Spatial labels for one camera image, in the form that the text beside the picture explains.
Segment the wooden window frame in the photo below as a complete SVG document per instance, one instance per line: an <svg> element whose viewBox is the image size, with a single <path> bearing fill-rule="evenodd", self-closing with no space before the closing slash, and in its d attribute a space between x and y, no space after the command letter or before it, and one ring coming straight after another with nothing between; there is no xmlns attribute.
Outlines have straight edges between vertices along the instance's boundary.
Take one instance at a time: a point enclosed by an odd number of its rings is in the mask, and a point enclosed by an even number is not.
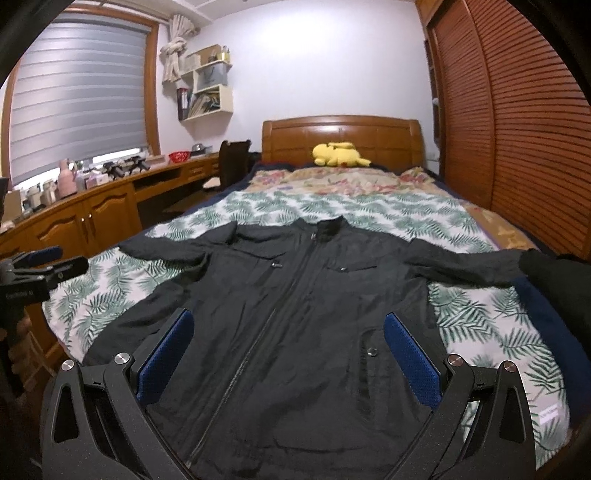
<svg viewBox="0 0 591 480"><path fill-rule="evenodd" d="M160 135L158 133L158 115L156 110L156 58L158 55L158 28L160 24L149 18L123 12L112 8L98 7L92 5L80 5L68 7L66 13L101 15L103 17L119 18L129 22L146 25L150 32L146 36L146 52L144 62L144 117L145 130L148 145L154 155L160 155ZM7 80L4 105L2 106L2 125L0 126L0 156L2 157L2 175L8 177L8 188L12 188L12 177L10 172L10 122L12 114L12 97L14 86L17 81L20 61L12 69Z"/></svg>

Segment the red basket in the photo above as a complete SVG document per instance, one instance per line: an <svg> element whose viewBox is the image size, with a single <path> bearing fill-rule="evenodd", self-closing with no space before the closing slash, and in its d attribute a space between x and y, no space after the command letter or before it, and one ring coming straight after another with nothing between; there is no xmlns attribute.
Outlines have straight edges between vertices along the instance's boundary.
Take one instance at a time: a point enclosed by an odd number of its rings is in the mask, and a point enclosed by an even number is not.
<svg viewBox="0 0 591 480"><path fill-rule="evenodd" d="M189 159L190 155L191 152L189 152L188 150L183 150L180 152L169 153L168 157L170 158L170 161L172 163L183 163L184 161L187 161Z"/></svg>

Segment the roller blind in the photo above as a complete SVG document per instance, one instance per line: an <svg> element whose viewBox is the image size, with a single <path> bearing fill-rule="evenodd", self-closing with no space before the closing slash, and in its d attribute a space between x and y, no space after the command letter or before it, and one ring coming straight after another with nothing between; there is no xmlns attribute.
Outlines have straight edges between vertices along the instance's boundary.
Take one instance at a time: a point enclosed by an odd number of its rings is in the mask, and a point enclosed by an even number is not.
<svg viewBox="0 0 591 480"><path fill-rule="evenodd" d="M12 183L60 160L147 146L144 25L61 14L21 59L11 115Z"/></svg>

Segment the bed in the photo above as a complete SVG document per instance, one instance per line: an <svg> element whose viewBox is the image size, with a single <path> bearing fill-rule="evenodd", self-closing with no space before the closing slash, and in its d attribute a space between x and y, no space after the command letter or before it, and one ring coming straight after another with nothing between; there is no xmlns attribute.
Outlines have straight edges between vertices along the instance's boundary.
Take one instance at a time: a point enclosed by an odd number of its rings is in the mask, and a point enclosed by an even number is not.
<svg viewBox="0 0 591 480"><path fill-rule="evenodd" d="M384 168L301 168L310 163L313 147L328 141L353 142L363 157ZM286 225L297 218L315 223L343 215L360 228L424 238L457 252L497 249L498 242L460 200L432 182L401 181L404 176L383 171L412 171L423 161L423 139L414 120L341 115L267 121L262 129L263 166L241 185L243 190L234 188L216 203L157 225L147 235L181 241L232 220ZM86 275L62 284L43 307L52 331L78 361L106 325L181 271L162 261L131 258L118 248L91 258L89 264ZM430 301L449 353L459 353L474 365L495 367L511 359L519 366L534 423L537 465L546 463L569 438L569 408L560 369L514 289L434 283ZM474 404L467 409L466 428L475 411Z"/></svg>

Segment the cabinet door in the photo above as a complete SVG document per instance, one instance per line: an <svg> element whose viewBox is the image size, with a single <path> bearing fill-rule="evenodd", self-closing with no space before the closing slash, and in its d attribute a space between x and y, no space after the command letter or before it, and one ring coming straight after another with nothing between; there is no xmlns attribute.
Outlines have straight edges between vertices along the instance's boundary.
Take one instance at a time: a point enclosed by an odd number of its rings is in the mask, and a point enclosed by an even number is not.
<svg viewBox="0 0 591 480"><path fill-rule="evenodd" d="M87 199L85 212L92 234L92 255L107 250L142 229L130 184Z"/></svg>
<svg viewBox="0 0 591 480"><path fill-rule="evenodd" d="M39 220L34 225L34 235L39 248L60 246L62 259L77 255L88 256L90 230L83 217L82 204L73 205Z"/></svg>
<svg viewBox="0 0 591 480"><path fill-rule="evenodd" d="M29 236L27 231L18 232L16 235L11 235L9 240L5 238L10 235L10 232L5 235L0 235L0 260L13 257L19 252L26 252L31 249L29 246Z"/></svg>

